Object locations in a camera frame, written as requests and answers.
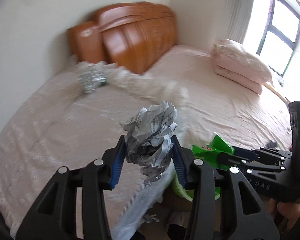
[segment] crumpled receipt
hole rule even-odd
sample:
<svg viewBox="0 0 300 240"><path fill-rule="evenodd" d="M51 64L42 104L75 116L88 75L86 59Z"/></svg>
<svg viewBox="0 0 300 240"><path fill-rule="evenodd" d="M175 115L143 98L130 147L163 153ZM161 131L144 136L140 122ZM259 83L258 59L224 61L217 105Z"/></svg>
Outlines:
<svg viewBox="0 0 300 240"><path fill-rule="evenodd" d="M177 110L167 101L160 105L151 105L149 110L140 112L126 122L120 122L127 131L126 160L142 166L140 172L146 175L146 184L157 181L170 164L173 143L171 137L177 127L174 120Z"/></svg>

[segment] wooden headboard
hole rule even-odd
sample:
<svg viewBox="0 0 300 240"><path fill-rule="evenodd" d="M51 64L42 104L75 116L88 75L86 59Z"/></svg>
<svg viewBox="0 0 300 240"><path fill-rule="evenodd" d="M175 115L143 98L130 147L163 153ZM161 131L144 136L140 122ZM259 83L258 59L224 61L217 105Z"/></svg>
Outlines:
<svg viewBox="0 0 300 240"><path fill-rule="evenodd" d="M70 28L67 35L78 61L117 62L139 74L177 43L173 11L149 2L101 8L89 22Z"/></svg>

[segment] white blanket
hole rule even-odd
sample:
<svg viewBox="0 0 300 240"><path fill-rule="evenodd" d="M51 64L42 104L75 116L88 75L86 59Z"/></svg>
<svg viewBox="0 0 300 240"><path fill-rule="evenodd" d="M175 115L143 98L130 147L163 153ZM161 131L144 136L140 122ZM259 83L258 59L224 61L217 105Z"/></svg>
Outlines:
<svg viewBox="0 0 300 240"><path fill-rule="evenodd" d="M239 147L255 148L274 140L288 149L292 133L285 104L267 88L259 96L216 75L209 56L175 46L147 74L113 70L109 81L114 85L90 95L82 93L77 74L69 70L35 92L0 134L0 211L11 235L58 167L77 169L100 158L123 134L120 121L162 100L177 108L176 135L185 146L202 146L217 132ZM160 185L146 187L137 165L123 165L119 184L105 192L114 239L130 239L143 213L173 179L172 170L164 173Z"/></svg>
<svg viewBox="0 0 300 240"><path fill-rule="evenodd" d="M75 71L68 70L50 79L21 106L0 134L0 212L11 228L11 236L60 166L72 170L101 158L125 134L119 122L133 117L142 107L165 99L181 109L187 98L186 90L175 82L160 82L124 68L109 70L108 81L113 85L89 95L83 93L77 77ZM180 142L185 123L181 112L176 119ZM125 162L119 184L113 191L104 192L113 239L132 237L143 214L172 181L173 166L149 187L145 187L145 178L138 165ZM82 236L80 215L77 231Z"/></svg>

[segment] bed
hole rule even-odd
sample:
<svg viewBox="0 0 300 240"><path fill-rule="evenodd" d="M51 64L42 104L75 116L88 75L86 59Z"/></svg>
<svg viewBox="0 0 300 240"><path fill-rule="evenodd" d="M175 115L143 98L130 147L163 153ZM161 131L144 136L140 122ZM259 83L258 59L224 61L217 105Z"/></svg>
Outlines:
<svg viewBox="0 0 300 240"><path fill-rule="evenodd" d="M66 68L36 91L0 134L0 212L15 235L27 209L60 166L76 169L114 147L119 126L141 107L161 100L178 110L176 135L199 146L217 132L246 148L292 140L285 103L267 88L259 96L216 75L210 54L177 45L174 13L149 2L109 5L67 32L78 62L106 61L121 67L110 85L84 95L77 73ZM119 184L105 192L113 239L130 239L146 210L174 177L173 164L146 187L139 167L125 163ZM80 211L80 192L77 211ZM80 215L77 233L82 236Z"/></svg>

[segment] green plastic bag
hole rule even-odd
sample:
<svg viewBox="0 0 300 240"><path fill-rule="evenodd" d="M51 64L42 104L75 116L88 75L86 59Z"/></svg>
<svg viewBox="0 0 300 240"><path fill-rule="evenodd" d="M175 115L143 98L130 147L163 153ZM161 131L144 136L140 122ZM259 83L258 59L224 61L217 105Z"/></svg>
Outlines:
<svg viewBox="0 0 300 240"><path fill-rule="evenodd" d="M228 145L219 135L214 133L214 137L209 144L200 148L196 145L192 146L192 153L198 159L208 162L213 168L227 170L229 167L217 162L217 156L220 152L230 155L234 154L234 148Z"/></svg>
<svg viewBox="0 0 300 240"><path fill-rule="evenodd" d="M200 148L196 145L192 146L192 153L198 159L202 159L208 162L213 168L219 168L223 170L227 170L229 167L226 165L222 165L217 162L217 155L220 152L225 152L228 154L233 155L234 149L228 145L219 135L214 133L214 137L212 138L211 142ZM173 183L172 183L173 191L180 197L183 197L189 201L192 201L194 196L194 190L184 190L178 182L178 177L176 175ZM217 200L220 197L220 188L216 187L214 189L215 199Z"/></svg>

